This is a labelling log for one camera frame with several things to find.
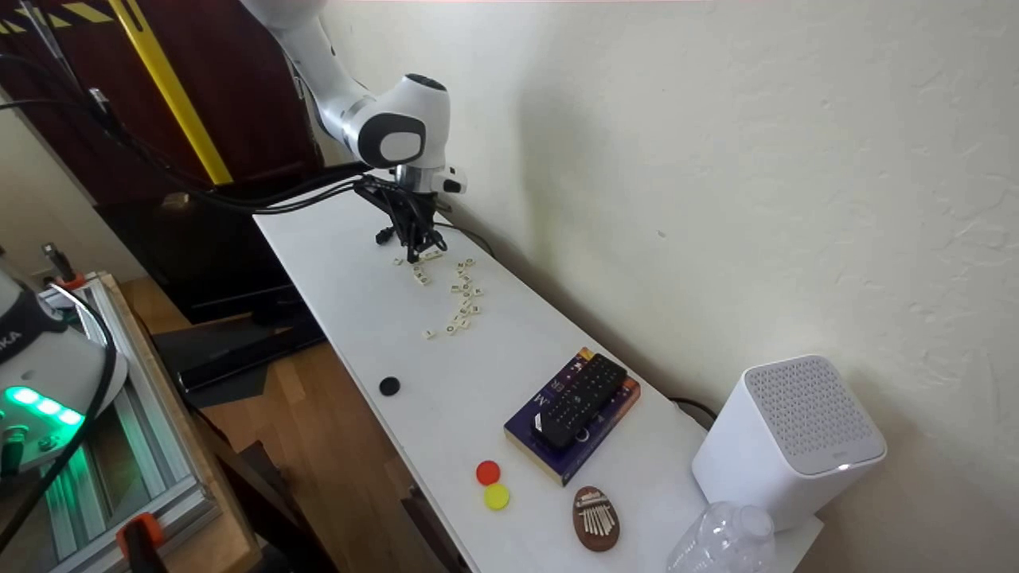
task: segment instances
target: black puck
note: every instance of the black puck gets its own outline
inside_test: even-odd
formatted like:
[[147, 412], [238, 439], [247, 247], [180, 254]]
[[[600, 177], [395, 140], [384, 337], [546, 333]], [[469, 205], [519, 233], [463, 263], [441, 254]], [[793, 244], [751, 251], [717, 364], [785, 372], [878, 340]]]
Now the black puck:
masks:
[[382, 396], [398, 396], [398, 391], [402, 391], [402, 381], [398, 381], [395, 374], [384, 374], [384, 380], [378, 381], [378, 391], [382, 391]]

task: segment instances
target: yellow cap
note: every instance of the yellow cap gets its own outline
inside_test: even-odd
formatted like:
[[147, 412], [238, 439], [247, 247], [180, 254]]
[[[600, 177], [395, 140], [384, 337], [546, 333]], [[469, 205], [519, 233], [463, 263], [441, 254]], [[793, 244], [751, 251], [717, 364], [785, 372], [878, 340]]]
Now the yellow cap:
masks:
[[508, 486], [505, 485], [484, 486], [484, 505], [493, 513], [502, 513], [508, 505]]

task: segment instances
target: white box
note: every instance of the white box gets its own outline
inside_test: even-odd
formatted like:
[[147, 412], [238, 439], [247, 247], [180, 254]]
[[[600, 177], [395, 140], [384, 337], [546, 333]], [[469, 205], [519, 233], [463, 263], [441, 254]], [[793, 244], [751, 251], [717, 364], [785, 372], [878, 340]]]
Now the white box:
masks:
[[833, 365], [803, 357], [742, 372], [693, 456], [709, 503], [760, 505], [799, 526], [888, 456]]

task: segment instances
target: white wall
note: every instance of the white wall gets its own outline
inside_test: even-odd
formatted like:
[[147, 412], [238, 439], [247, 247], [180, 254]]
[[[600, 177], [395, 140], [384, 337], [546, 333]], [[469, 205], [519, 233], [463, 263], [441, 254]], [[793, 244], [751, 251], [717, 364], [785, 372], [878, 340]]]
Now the white wall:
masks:
[[1019, 568], [1019, 2], [330, 2], [463, 221], [664, 391], [826, 354], [891, 458], [809, 569]]
[[75, 271], [110, 271], [121, 281], [142, 267], [99, 221], [82, 183], [47, 142], [14, 111], [0, 111], [0, 244], [19, 274], [52, 274], [40, 241], [58, 241]]

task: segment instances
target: brown round object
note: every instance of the brown round object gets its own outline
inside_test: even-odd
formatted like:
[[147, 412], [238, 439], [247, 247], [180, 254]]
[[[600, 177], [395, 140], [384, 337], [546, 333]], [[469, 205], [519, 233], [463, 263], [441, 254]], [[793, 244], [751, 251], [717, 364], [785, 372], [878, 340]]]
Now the brown round object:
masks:
[[611, 549], [617, 545], [622, 521], [615, 505], [600, 486], [580, 486], [572, 495], [572, 532], [588, 549]]

